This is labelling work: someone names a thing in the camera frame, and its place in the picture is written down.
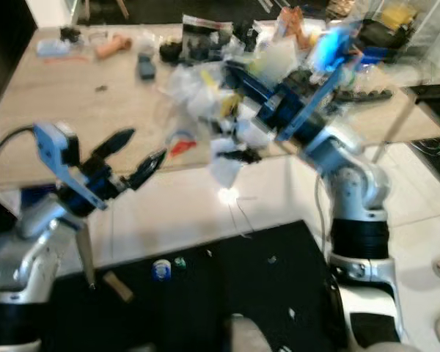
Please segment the tall orange object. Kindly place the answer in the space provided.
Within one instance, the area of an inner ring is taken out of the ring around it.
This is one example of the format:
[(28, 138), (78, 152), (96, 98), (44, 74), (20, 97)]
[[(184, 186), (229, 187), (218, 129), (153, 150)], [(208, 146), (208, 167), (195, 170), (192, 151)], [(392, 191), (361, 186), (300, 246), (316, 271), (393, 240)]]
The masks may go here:
[(310, 49), (312, 44), (303, 31), (303, 21), (304, 14), (300, 7), (282, 7), (276, 20), (274, 38), (293, 37), (299, 49)]

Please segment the white plastic bag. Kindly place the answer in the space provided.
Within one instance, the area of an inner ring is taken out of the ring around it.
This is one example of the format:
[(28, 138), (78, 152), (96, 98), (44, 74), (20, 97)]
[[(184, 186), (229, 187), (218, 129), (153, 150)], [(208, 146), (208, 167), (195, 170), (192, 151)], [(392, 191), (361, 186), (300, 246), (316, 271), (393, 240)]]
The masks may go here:
[(206, 143), (208, 172), (220, 188), (232, 188), (247, 164), (261, 159), (246, 98), (230, 83), (224, 63), (179, 66), (169, 75), (167, 93), (180, 123)]

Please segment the printed black white bag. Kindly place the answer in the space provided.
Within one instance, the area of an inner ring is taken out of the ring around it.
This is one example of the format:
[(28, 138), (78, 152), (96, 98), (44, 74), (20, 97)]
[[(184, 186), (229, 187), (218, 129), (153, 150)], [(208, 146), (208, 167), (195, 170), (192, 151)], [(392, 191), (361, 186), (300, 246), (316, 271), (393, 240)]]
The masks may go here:
[(191, 64), (221, 61), (224, 47), (229, 45), (231, 37), (231, 21), (210, 21), (183, 15), (180, 59)]

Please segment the blue plastic pack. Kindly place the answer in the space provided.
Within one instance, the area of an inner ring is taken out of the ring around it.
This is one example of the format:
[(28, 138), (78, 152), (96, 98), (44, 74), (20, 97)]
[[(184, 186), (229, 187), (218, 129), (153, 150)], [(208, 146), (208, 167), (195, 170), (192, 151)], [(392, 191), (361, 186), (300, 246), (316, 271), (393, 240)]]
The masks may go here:
[(48, 38), (48, 40), (40, 40), (36, 44), (35, 50), (36, 56), (42, 58), (69, 56), (72, 44), (65, 40)]

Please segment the black power strip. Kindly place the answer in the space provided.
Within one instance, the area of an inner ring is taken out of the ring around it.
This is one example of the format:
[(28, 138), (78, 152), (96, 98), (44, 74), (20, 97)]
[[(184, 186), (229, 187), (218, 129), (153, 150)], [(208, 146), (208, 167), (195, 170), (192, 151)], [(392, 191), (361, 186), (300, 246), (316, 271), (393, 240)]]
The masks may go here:
[(335, 103), (378, 103), (393, 98), (390, 89), (376, 89), (370, 91), (338, 89), (334, 91)]

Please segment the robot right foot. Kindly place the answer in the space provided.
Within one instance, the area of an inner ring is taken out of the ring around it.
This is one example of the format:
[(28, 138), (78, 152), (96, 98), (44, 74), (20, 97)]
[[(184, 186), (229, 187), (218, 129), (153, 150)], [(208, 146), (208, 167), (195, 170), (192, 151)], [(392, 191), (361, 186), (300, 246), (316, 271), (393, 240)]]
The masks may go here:
[(229, 321), (229, 352), (278, 352), (254, 320), (234, 315)]

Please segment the yellow plastic object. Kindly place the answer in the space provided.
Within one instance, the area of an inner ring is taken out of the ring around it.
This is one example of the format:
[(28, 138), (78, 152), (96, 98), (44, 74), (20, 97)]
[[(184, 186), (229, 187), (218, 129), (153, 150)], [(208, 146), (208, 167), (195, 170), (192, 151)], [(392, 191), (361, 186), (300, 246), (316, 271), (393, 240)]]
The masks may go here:
[(408, 26), (417, 16), (417, 13), (417, 9), (408, 4), (392, 4), (392, 6), (385, 7), (381, 11), (378, 21), (394, 31), (401, 26)]

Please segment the red plastic scrap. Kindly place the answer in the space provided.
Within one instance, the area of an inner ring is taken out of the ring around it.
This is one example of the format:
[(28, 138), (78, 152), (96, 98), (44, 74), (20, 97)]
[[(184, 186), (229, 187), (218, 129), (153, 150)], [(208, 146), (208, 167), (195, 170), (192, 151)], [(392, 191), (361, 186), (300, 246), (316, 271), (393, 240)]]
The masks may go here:
[(169, 157), (176, 157), (176, 155), (186, 153), (190, 148), (190, 141), (188, 140), (173, 141), (169, 148)]

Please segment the light wooden table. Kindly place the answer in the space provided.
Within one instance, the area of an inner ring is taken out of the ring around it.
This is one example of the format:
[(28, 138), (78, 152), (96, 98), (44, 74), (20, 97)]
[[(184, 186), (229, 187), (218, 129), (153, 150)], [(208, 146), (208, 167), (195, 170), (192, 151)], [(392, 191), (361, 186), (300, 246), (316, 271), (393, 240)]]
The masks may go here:
[[(130, 143), (109, 158), (117, 173), (135, 171), (174, 130), (170, 100), (162, 93), (169, 71), (156, 85), (135, 75), (135, 51), (105, 61), (51, 60), (29, 46), (0, 100), (0, 137), (33, 122), (63, 122), (88, 155), (115, 131), (135, 128)], [(402, 224), (440, 210), (440, 182), (405, 152), (408, 142), (440, 136), (429, 113), (418, 108), (405, 121), (381, 165), (393, 177), (386, 203), (389, 221)], [(211, 177), (205, 139), (170, 158), (139, 190), (127, 191), (90, 215), (97, 267), (197, 247), (213, 239), (303, 221), (313, 235), (320, 225), (315, 175), (293, 148), (271, 144), (261, 162), (237, 175), (231, 192)]]

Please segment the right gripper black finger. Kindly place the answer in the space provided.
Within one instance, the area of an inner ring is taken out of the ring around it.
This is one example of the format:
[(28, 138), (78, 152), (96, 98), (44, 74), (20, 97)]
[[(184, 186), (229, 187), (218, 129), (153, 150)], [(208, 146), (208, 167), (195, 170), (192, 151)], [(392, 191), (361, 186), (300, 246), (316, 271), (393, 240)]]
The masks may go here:
[(224, 85), (256, 103), (264, 103), (273, 93), (241, 62), (224, 63)]

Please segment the black floor rug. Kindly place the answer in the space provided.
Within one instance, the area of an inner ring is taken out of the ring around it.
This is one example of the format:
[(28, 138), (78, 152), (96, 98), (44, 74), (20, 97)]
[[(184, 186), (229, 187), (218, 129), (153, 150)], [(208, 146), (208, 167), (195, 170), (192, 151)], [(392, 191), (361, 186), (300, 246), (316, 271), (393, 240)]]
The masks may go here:
[(326, 265), (304, 222), (164, 259), (179, 256), (187, 268), (174, 265), (165, 282), (153, 279), (154, 258), (105, 268), (135, 293), (129, 303), (107, 284), (92, 289), (80, 274), (59, 277), (46, 303), (0, 307), (0, 342), (39, 339), (41, 352), (126, 352), (144, 345), (156, 352), (226, 352), (227, 320), (239, 314), (254, 320), (275, 349), (337, 352), (326, 316)]

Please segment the peach coloured soft object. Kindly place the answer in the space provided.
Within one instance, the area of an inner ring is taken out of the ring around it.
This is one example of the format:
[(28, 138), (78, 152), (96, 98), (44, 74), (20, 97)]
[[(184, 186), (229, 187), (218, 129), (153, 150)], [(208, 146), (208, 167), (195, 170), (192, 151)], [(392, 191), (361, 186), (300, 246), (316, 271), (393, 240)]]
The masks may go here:
[(97, 60), (105, 60), (118, 54), (120, 51), (129, 50), (132, 47), (132, 37), (126, 37), (122, 34), (114, 34), (107, 43), (100, 44), (94, 49), (94, 57)]

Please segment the small black object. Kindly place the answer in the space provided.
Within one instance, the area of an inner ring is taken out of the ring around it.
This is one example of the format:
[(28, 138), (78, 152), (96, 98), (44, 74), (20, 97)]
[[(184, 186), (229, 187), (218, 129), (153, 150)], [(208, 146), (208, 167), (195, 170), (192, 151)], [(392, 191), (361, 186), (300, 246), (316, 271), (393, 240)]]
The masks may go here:
[(81, 32), (78, 28), (72, 26), (59, 27), (59, 38), (65, 43), (79, 43)]

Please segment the small dark grey box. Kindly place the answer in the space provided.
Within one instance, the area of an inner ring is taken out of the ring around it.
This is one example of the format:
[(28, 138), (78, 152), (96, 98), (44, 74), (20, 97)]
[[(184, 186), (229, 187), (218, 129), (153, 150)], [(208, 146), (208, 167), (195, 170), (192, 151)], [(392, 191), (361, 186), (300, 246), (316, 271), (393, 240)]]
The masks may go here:
[(157, 67), (152, 62), (152, 57), (140, 54), (136, 63), (137, 76), (141, 81), (154, 81), (157, 74)]

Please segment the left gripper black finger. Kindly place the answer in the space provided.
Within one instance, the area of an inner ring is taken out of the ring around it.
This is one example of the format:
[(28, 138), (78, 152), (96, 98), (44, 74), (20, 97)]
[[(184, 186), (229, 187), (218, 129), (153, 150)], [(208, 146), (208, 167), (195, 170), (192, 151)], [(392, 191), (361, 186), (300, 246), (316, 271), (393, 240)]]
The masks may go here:
[(110, 155), (122, 150), (132, 139), (135, 132), (135, 128), (120, 128), (114, 132), (102, 144), (99, 144), (99, 157), (106, 160)]
[(150, 179), (162, 166), (167, 154), (169, 154), (167, 150), (156, 150), (147, 155), (147, 157), (140, 162), (136, 171), (129, 175), (128, 187), (132, 188), (132, 190), (137, 190), (142, 186), (147, 179)]

